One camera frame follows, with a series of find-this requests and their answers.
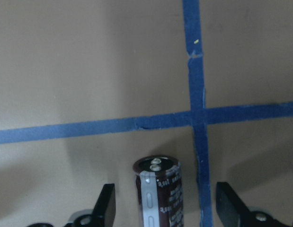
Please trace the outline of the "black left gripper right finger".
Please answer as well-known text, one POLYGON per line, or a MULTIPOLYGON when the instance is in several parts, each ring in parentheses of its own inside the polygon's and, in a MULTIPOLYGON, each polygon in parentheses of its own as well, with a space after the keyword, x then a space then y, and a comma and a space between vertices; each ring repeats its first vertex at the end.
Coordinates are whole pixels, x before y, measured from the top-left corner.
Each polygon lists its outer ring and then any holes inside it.
POLYGON ((225 227, 285 227, 271 215, 251 211, 227 182, 216 183, 216 212, 225 227))

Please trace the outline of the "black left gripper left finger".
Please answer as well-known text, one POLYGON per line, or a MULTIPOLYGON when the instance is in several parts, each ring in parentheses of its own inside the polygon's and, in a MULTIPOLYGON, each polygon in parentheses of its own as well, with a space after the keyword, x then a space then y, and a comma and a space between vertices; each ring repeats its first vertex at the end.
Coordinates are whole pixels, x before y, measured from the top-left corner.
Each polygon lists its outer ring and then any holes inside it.
POLYGON ((78 215, 69 220, 65 227, 112 227, 115 221, 115 184, 105 184, 90 213, 78 215))

